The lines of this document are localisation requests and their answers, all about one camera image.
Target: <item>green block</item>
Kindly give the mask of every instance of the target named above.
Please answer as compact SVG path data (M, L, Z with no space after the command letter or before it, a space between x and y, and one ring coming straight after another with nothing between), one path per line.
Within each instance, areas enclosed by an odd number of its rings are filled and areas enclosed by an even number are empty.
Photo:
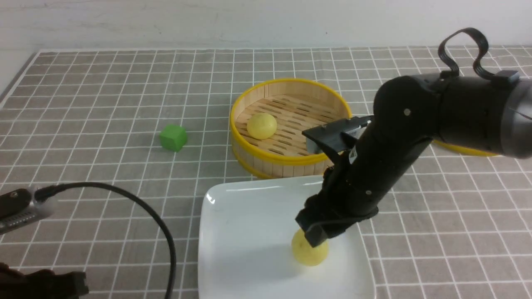
M167 150L178 152L187 143L187 133L183 127L169 124L159 134L161 146Z

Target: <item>white plate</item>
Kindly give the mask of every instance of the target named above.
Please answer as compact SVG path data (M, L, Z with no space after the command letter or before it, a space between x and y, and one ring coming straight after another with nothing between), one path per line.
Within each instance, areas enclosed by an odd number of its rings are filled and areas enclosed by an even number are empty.
M374 299L375 281L357 225L329 240L316 267L292 257L294 218L321 176L222 184L203 200L200 299Z

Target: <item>black robotic arm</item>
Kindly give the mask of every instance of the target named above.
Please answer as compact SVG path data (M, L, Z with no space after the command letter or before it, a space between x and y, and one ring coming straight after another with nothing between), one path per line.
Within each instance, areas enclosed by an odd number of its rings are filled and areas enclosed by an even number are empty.
M479 46L473 63L478 77L460 77L445 53L447 40L461 32ZM346 120L344 128L331 131L325 126L303 132L334 163L323 175L321 191L306 200L296 217L312 246L376 215L379 201L433 139L519 159L532 155L532 81L520 79L516 71L483 69L480 60L487 50L480 31L457 31L438 50L450 71L392 79L377 91L372 118ZM345 133L352 122L367 125L359 139ZM329 146L323 136L330 135L340 140L335 145L344 146Z

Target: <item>grid pattern tablecloth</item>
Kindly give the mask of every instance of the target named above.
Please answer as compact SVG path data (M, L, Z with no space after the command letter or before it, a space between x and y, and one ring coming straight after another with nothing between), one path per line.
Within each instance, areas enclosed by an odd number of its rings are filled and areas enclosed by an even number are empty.
M476 50L450 52L473 75ZM483 65L532 76L531 53L494 47ZM431 47L41 52L0 110L1 192L97 180L138 193L174 236L174 297L197 298L202 197L253 179L228 146L239 94L273 78L308 78L366 115L386 80L444 68ZM170 123L188 131L177 154L157 140ZM431 146L379 215L360 224L378 298L530 298L531 171L531 161ZM162 298L168 249L145 212L99 190L59 199L52 217L1 238L0 261L23 272L84 270L90 299Z

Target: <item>yellow bun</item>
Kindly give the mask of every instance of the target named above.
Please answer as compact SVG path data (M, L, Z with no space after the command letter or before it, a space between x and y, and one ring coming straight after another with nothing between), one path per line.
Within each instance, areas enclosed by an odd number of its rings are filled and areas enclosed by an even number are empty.
M299 229L292 238L292 253L299 263L306 266L315 266L319 265L327 257L329 244L325 241L312 248L305 239L305 233Z
M277 130L277 120L267 113L257 113L247 122L247 132L255 139L270 138Z

